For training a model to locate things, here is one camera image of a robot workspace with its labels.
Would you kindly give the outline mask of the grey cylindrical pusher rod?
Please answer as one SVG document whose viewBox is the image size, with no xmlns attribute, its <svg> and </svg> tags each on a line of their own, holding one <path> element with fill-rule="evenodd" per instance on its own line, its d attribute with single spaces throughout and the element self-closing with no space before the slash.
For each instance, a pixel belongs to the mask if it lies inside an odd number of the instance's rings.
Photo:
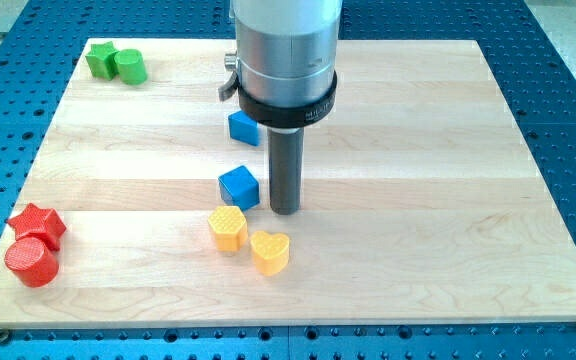
<svg viewBox="0 0 576 360">
<path fill-rule="evenodd" d="M 280 215 L 300 208 L 303 135 L 302 128 L 268 131 L 270 207 Z"/>
</svg>

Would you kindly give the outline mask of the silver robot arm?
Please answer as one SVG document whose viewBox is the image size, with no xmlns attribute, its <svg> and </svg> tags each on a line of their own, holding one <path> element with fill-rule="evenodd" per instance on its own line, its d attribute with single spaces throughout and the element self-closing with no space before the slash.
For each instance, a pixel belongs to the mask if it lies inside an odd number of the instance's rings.
<svg viewBox="0 0 576 360">
<path fill-rule="evenodd" d="M 342 0 L 232 0 L 236 51 L 219 97 L 267 129 L 269 198 L 280 215 L 301 202 L 303 136 L 335 102 Z"/>
</svg>

